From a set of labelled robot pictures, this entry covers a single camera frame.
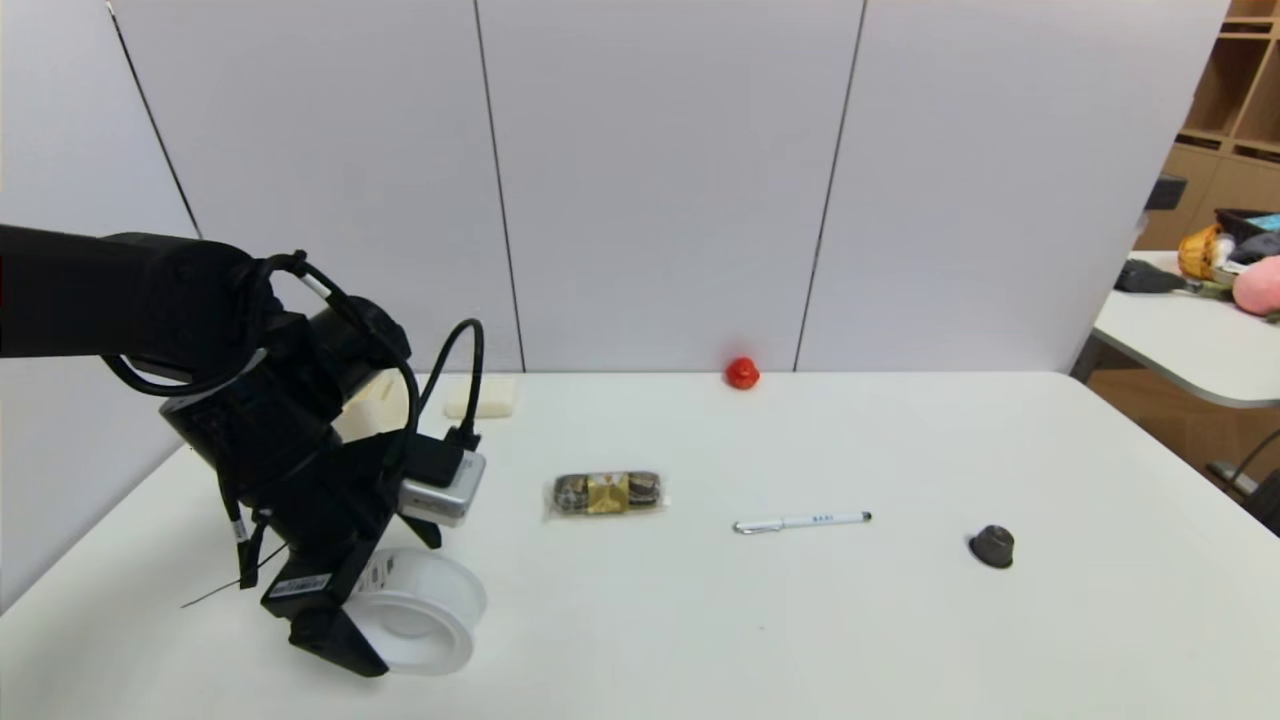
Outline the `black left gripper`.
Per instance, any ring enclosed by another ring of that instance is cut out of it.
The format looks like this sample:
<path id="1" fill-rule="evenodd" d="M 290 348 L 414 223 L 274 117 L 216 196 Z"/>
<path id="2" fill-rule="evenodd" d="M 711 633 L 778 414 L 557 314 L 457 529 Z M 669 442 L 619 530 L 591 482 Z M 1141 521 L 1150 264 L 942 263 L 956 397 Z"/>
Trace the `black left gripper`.
<path id="1" fill-rule="evenodd" d="M 262 606 L 292 619 L 292 646 L 364 678 L 390 669 L 339 607 L 396 511 L 398 484 L 398 475 L 383 468 L 300 468 L 274 479 L 233 473 L 239 587 L 257 585 L 262 538 L 274 532 L 288 557 L 265 584 Z"/>

